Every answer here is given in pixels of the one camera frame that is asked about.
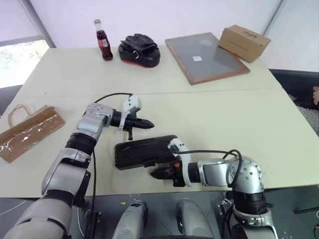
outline red soda bottle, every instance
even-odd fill
[[[100,19],[94,20],[96,27],[96,37],[98,38],[99,48],[102,52],[102,57],[105,61],[111,61],[113,59],[113,54],[111,52],[110,43],[105,31],[102,28]]]

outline brown box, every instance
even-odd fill
[[[233,25],[225,28],[218,45],[248,62],[256,60],[271,40],[246,28]]]

